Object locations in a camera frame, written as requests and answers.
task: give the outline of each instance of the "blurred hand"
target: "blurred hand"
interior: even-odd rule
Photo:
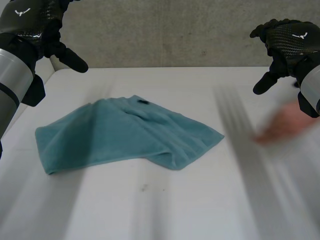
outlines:
[[[306,115],[300,110],[298,101],[286,104],[275,114],[269,126],[254,140],[261,144],[294,138],[319,120]]]

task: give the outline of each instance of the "gray wall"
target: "gray wall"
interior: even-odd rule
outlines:
[[[61,33],[91,68],[267,66],[249,34],[272,18],[320,25],[320,0],[81,0]]]

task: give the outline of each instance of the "teal towel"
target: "teal towel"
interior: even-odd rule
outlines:
[[[146,158],[181,170],[224,136],[138,96],[101,99],[35,131],[47,174]]]

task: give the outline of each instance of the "white table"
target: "white table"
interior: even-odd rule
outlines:
[[[168,240],[259,239],[228,139],[181,171],[132,159],[48,176],[38,156],[35,130],[89,102],[138,95],[224,134],[213,96],[213,88],[221,84],[236,86],[255,127],[272,109],[297,95],[296,89],[288,87],[293,79],[282,80],[262,96],[254,95],[254,84],[267,70],[209,67],[56,72],[46,84],[46,98],[37,107],[28,107],[2,139],[0,239],[131,240],[141,236],[143,229],[151,231],[154,223]],[[158,219],[151,219],[155,196],[162,211]],[[309,223],[305,212],[302,218]]]

